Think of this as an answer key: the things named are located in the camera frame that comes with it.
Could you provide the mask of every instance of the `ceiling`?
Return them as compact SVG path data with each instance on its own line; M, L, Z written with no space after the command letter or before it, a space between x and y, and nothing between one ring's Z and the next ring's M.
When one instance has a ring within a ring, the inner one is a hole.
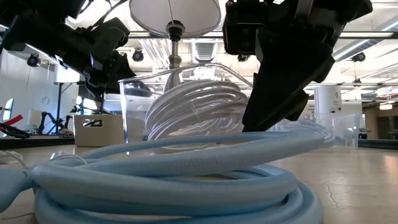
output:
M224 5L227 0L219 0L222 15L224 15ZM374 11L362 18L347 24L345 31L382 31L393 23L398 22L398 0L373 0ZM77 20L68 19L67 24L71 27L88 27L96 22L102 14L109 9L109 4L106 1L95 0L85 12L84 16ZM124 24L131 30L142 30L130 17L128 2L116 8L107 19L119 17ZM356 44L360 44L364 40L346 40L340 39L334 48L335 53L350 50ZM255 57L250 57L247 62L240 63L236 56L228 55L224 51L223 44L220 40L215 41L217 45L216 57L213 62L222 63L240 75L252 81L252 75L258 71L259 62ZM179 46L179 55L182 58L182 65L195 63L193 57L192 40L182 40ZM152 50L158 51L161 54L153 54L154 60L148 54L148 47ZM133 70L140 72L155 72L158 68L167 66L167 57L169 49L169 42L167 40L130 40L124 47L119 49L120 52L129 54L134 53L135 48L144 48L144 60L142 62L133 62L131 57L130 64ZM366 60L363 62L354 62L349 60L342 60L335 64L332 71L325 82L341 83L352 82L355 77L361 78L362 82L379 83L379 82L398 82L398 40L384 40L376 45L368 46L362 51L366 55ZM345 90L355 93L369 93L374 91L374 88L353 88Z

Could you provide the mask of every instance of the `lamp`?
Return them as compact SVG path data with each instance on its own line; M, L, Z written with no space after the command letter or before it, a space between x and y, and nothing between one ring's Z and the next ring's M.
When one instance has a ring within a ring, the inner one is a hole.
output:
M143 29L168 37L166 26L180 21L185 27L182 37L200 37L217 28L221 20L217 0L130 0L132 19Z
M392 109L392 105L391 104L384 104L384 105L380 105L380 110L391 110Z

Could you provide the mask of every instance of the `table surface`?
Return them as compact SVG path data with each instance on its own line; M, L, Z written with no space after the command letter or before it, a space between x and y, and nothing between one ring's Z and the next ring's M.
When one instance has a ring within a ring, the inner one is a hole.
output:
M34 165L47 161L54 152L74 154L87 150L52 146L17 152L28 165ZM319 149L271 164L292 171L316 191L325 211L324 224L398 223L398 151ZM7 166L19 167L18 164ZM31 190L21 193L12 206L0 214L0 223L37 223L32 214L33 198Z

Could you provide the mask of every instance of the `white pillar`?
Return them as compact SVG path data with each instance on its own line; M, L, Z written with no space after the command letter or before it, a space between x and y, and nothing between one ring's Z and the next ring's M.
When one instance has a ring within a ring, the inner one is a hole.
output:
M317 114L341 111L340 86L320 86L315 89L315 112Z

